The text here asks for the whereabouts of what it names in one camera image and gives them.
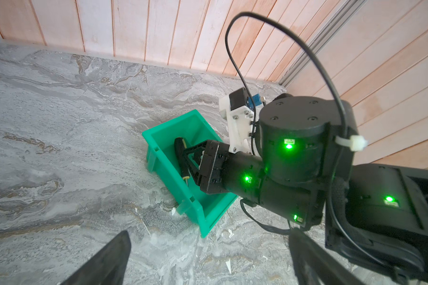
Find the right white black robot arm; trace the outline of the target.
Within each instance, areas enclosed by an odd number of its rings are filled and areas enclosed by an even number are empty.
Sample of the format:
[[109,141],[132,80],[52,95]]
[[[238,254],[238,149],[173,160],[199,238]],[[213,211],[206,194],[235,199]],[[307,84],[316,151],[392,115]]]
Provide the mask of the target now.
[[353,165],[365,146],[344,102],[282,94],[264,106],[258,154],[206,140],[182,149],[206,194],[233,193],[300,231],[325,224],[325,246],[349,262],[406,285],[428,283],[428,170]]

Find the green plastic storage bin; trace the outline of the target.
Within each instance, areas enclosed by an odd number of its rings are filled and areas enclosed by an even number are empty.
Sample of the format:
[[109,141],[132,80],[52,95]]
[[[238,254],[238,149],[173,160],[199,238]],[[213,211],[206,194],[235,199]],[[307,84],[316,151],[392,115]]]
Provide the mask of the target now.
[[148,144],[147,169],[156,173],[178,203],[178,214],[186,214],[197,224],[202,238],[208,236],[237,196],[232,193],[208,195],[194,182],[181,150],[175,151],[175,140],[182,138],[189,148],[220,137],[198,110],[181,115],[142,133]]

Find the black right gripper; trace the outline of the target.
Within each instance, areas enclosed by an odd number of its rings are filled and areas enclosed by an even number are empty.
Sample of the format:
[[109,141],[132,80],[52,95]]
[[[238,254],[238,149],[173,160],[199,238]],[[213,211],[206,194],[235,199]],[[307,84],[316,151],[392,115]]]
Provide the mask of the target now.
[[229,145],[220,141],[207,140],[183,151],[181,177],[186,185],[192,178],[205,194],[224,194],[227,188],[229,165],[235,153]]

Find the black yellow screwdriver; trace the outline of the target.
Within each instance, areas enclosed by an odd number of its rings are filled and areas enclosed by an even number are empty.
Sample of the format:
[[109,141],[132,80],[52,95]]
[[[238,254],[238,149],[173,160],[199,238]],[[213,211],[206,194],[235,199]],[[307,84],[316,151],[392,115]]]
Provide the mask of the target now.
[[177,137],[174,140],[174,150],[177,157],[177,161],[180,167],[181,171],[181,177],[185,184],[189,186],[189,179],[190,179],[190,172],[189,167],[187,166],[187,163],[184,158],[183,151],[187,148],[186,143],[183,139],[183,137]]

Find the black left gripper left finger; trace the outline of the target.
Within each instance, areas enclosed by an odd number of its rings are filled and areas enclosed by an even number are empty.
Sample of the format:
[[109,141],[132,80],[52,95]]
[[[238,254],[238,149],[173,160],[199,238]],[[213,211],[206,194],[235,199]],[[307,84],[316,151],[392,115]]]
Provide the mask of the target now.
[[122,285],[130,253],[130,236],[123,230],[61,284]]

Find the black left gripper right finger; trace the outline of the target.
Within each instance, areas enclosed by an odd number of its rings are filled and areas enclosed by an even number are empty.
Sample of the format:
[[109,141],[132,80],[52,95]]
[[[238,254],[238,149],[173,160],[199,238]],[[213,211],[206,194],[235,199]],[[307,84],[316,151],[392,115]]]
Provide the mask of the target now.
[[300,229],[288,236],[293,269],[300,285],[360,285],[362,282]]

